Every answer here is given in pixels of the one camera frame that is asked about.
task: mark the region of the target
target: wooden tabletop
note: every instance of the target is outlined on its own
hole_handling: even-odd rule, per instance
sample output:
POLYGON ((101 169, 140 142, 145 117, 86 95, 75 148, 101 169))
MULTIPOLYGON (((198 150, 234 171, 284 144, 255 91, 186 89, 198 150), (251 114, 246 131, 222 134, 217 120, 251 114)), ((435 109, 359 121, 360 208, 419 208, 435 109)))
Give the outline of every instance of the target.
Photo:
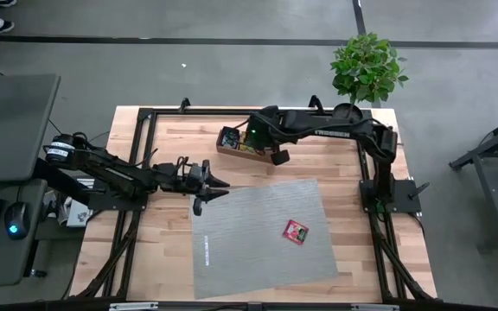
MULTIPOLYGON (((137 106, 117 107, 107 149, 127 160, 136 127, 137 106)), ((372 109, 373 117, 397 130, 392 109, 372 109)), ((313 282, 263 289, 208 301, 378 302, 380 286, 376 272, 370 225, 361 211, 358 182, 361 171, 356 143, 350 140, 310 136, 297 145, 285 144, 290 161, 281 166, 241 159, 216 152, 216 137, 223 126, 235 126, 239 116, 161 116, 153 142, 159 151, 151 160, 176 162, 189 156, 191 162, 210 160, 213 175, 233 187, 254 187, 298 178, 316 178, 322 193, 332 248, 339 276, 313 282)), ((142 137, 145 137, 147 125, 142 137)), ((140 155, 145 139, 140 144, 140 155)), ((397 179, 408 177, 402 143, 393 164, 397 179)), ((97 275, 109 257, 117 212, 103 212, 87 228, 74 274, 71 295, 78 294, 97 275)), ((191 207, 188 197, 157 192, 150 196, 137 234, 128 299, 131 301, 193 301, 191 207)), ((399 256, 424 290, 435 296, 424 237, 415 219, 394 214, 399 256)), ((390 289, 395 293, 393 269, 386 264, 390 289)), ((118 287, 122 260, 118 263, 118 287)))

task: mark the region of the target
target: gray cloth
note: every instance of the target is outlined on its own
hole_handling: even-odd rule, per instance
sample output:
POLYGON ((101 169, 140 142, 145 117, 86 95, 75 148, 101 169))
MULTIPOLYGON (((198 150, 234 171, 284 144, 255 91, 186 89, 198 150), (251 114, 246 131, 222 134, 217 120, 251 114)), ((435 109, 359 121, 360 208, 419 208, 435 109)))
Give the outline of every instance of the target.
POLYGON ((233 190, 192 223, 195 299, 337 277, 316 180, 233 190), (290 219, 309 228, 302 245, 282 236, 290 219))

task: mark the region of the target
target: gray floor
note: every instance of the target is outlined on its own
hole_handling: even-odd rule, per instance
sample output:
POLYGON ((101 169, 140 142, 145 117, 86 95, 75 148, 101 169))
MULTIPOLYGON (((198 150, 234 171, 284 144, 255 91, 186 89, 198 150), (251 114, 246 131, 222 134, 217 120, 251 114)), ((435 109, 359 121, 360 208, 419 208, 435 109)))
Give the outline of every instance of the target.
MULTIPOLYGON (((361 3, 367 30, 389 39, 498 41, 498 0, 361 3)), ((349 0, 22 0, 19 4, 0 13, 18 22, 18 35, 278 39, 356 35, 349 0)), ((52 119, 61 130, 95 136, 109 129, 116 105, 177 105, 189 97, 194 105, 303 106, 312 94, 327 106, 336 105, 346 99, 338 98, 330 84, 333 49, 0 43, 0 70, 8 75, 61 75, 52 119)), ((474 169, 457 174, 447 166, 498 125, 498 50, 399 52, 409 59, 406 72, 411 80, 383 106, 397 111, 415 180, 431 183, 421 200, 438 295, 446 301, 498 306, 498 251, 476 249, 476 244, 498 235, 498 220, 483 198, 474 169)), ((78 245, 56 249, 77 252, 78 245)), ((55 262, 49 258, 46 264, 63 271, 63 277, 46 280, 41 286, 44 295, 40 288, 21 284, 0 290, 0 303, 60 298, 73 259, 53 257, 55 262)))

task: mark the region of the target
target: potted plant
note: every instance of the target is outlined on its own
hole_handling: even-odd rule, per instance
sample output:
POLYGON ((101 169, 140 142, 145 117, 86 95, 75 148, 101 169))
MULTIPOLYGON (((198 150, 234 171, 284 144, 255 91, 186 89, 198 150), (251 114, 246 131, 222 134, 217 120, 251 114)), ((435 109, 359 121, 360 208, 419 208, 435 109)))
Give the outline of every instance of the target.
POLYGON ((397 58, 397 50, 389 40, 378 40, 374 33, 351 38, 348 45, 334 51, 335 61, 330 63, 335 70, 332 85, 338 95, 349 95, 349 104, 340 104, 338 112, 345 112, 345 118, 354 118, 361 111, 354 104, 366 100, 370 103, 387 101, 395 83, 403 87, 408 77, 403 75, 397 58))

